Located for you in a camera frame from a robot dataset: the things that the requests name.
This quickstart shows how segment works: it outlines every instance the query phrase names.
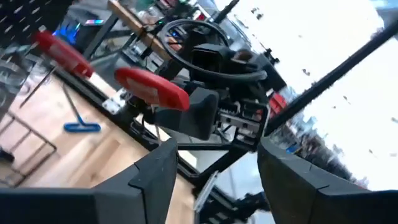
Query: pegboard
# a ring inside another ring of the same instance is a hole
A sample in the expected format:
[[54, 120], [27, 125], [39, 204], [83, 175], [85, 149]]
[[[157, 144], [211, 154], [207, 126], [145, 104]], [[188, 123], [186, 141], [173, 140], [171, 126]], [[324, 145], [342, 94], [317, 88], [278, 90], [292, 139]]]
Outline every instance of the pegboard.
[[2, 0], [0, 48], [31, 44], [29, 37], [41, 29], [55, 31], [73, 0]]

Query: red handle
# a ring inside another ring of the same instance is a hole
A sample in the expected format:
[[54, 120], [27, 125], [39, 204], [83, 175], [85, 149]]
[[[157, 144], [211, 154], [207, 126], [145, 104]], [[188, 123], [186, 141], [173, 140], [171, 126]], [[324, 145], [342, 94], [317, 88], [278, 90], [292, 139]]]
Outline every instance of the red handle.
[[41, 51], [52, 57], [66, 71], [84, 78], [90, 78], [94, 73], [90, 63], [77, 50], [50, 32], [34, 34], [33, 41]]
[[150, 105], [169, 109], [189, 109], [188, 93], [163, 77], [138, 68], [119, 68], [115, 79], [134, 96]]

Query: blue tool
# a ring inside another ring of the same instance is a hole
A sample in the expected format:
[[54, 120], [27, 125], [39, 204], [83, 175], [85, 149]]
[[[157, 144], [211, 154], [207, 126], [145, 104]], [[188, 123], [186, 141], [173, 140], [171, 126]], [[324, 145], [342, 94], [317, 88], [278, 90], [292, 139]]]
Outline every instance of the blue tool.
[[100, 132], [101, 126], [98, 123], [86, 123], [83, 121], [83, 118], [81, 118], [79, 112], [77, 111], [76, 106], [73, 103], [72, 99], [70, 98], [69, 92], [65, 85], [62, 85], [62, 90], [63, 90], [65, 96], [67, 97], [70, 107], [72, 108], [72, 110], [77, 118], [77, 122], [75, 122], [75, 123], [65, 123], [63, 125], [63, 129], [69, 133], [97, 133], [97, 132]]

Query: metal bracket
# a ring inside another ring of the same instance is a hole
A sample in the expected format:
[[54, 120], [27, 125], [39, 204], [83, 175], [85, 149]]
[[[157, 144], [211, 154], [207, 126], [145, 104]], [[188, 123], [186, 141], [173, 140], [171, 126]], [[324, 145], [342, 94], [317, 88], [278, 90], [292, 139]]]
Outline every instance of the metal bracket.
[[115, 115], [126, 105], [126, 100], [128, 100], [126, 95], [128, 95], [128, 92], [122, 88], [114, 96], [104, 101], [104, 103], [102, 103], [102, 107]]

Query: wooden workbench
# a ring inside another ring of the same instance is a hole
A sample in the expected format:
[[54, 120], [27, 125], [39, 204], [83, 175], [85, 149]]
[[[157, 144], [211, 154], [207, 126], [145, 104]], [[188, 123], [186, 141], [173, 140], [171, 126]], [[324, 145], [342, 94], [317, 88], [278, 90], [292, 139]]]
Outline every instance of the wooden workbench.
[[[116, 92], [97, 75], [92, 76], [91, 82], [107, 95]], [[11, 111], [58, 147], [57, 153], [36, 170], [22, 186], [93, 187], [148, 153], [76, 93], [71, 90], [70, 93], [82, 117], [87, 121], [101, 124], [103, 129], [100, 133], [68, 134], [63, 131], [63, 124], [73, 122], [76, 118], [63, 94], [61, 81], [55, 77], [52, 77], [49, 84], [40, 87], [22, 109], [19, 109], [19, 104], [24, 96], [18, 96], [11, 106]], [[6, 120], [7, 118], [4, 118], [1, 124], [4, 125]], [[21, 127], [10, 127], [0, 136], [2, 146], [10, 147], [13, 144], [12, 140], [15, 140], [21, 132]], [[161, 137], [163, 140], [169, 138], [165, 133], [162, 133]], [[14, 168], [18, 169], [24, 164], [40, 144], [41, 141], [37, 138], [28, 138], [21, 144], [14, 153], [16, 157]], [[167, 223], [193, 222], [194, 199], [191, 190], [192, 186], [177, 176]]]
[[[115, 15], [119, 17], [134, 33], [137, 35], [141, 35], [141, 42], [146, 46], [150, 46], [150, 48], [163, 60], [169, 60], [170, 56], [164, 50], [160, 41], [154, 37], [152, 34], [140, 34], [142, 32], [142, 26], [144, 24], [141, 23], [137, 17], [133, 16], [133, 12], [129, 11], [117, 0], [109, 0], [108, 1], [108, 9], [111, 10]], [[169, 42], [176, 42], [174, 38], [169, 37]], [[171, 47], [175, 50], [181, 48], [180, 45], [171, 45]]]

